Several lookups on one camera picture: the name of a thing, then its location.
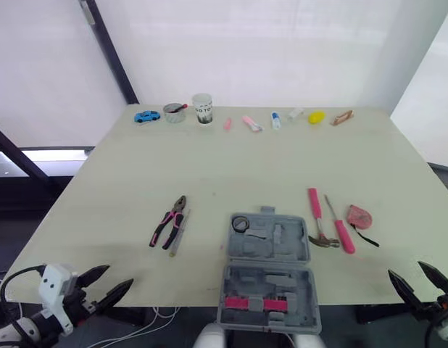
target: white wall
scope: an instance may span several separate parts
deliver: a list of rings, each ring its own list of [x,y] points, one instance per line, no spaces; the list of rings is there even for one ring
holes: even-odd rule
[[[96,145],[124,107],[77,0],[0,1],[0,130],[16,145]]]
[[[448,167],[448,16],[391,118],[427,162]]]
[[[98,0],[143,103],[392,111],[448,0]]]

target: pink hammer handle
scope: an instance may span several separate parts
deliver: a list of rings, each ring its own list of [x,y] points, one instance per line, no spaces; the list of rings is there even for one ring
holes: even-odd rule
[[[334,224],[337,232],[339,233],[339,238],[341,241],[341,245],[343,245],[343,249],[345,250],[345,252],[347,252],[347,254],[354,254],[356,248],[354,247],[353,241],[349,236],[348,231],[343,224],[343,221],[337,220],[334,222]]]
[[[320,203],[318,199],[318,190],[315,188],[308,189],[308,196],[310,197],[312,214],[316,219],[322,218],[322,210],[320,209]]]

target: gray toolbox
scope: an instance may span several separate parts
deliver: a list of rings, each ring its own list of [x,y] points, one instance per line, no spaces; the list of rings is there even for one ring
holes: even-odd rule
[[[227,253],[217,310],[222,327],[320,333],[314,275],[305,267],[310,249],[301,217],[276,215],[273,207],[262,207],[260,214],[234,214]]]

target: blue toy car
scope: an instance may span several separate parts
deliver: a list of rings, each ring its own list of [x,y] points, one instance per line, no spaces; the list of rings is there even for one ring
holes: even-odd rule
[[[158,111],[144,111],[139,112],[134,117],[134,122],[142,123],[142,122],[149,122],[149,121],[156,121],[160,118]]]

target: white table surface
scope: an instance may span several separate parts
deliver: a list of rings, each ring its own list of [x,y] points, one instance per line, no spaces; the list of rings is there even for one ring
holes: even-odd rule
[[[216,107],[207,127],[198,126],[191,108],[183,123],[135,124],[134,114],[145,109],[161,110],[127,107],[10,272],[43,262],[68,263],[81,273],[109,264],[89,296],[99,299],[134,278],[122,306],[216,306],[231,214],[271,205],[276,213],[304,217],[315,235],[307,189],[316,187],[329,195],[338,215],[345,216],[350,204],[368,210],[373,226],[365,235],[381,245],[377,249],[352,231],[355,255],[310,245],[321,305],[401,302],[389,268],[422,300],[439,295],[417,261],[448,277],[448,191],[384,112],[358,108],[352,120],[333,127],[328,121],[344,109],[324,109],[326,120],[309,125],[306,117],[289,122],[283,116],[289,109],[275,108],[282,114],[282,129],[275,131],[268,108]],[[265,131],[252,133],[242,115]],[[233,119],[228,133],[227,117]],[[160,245],[148,244],[181,194],[192,211],[171,258]],[[325,232],[334,236],[331,214],[321,202]],[[160,241],[169,232],[170,227]],[[39,302],[38,281],[37,274],[17,278],[9,296]]]

